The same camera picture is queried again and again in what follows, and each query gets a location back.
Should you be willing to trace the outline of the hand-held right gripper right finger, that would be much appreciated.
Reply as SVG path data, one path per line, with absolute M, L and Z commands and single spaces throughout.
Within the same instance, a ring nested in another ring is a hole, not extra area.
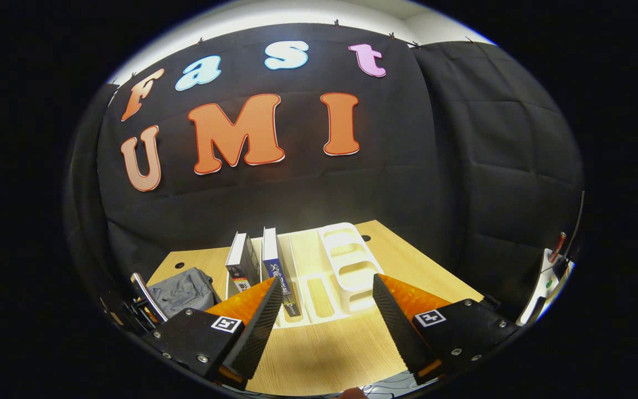
M 480 301 L 447 301 L 380 273 L 372 296 L 418 385 L 468 371 L 521 331 Z

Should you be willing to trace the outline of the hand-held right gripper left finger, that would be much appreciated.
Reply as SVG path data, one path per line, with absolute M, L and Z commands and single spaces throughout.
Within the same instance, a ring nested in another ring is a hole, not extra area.
M 243 390 L 258 369 L 282 298 L 274 276 L 208 310 L 185 308 L 142 341 L 211 383 Z

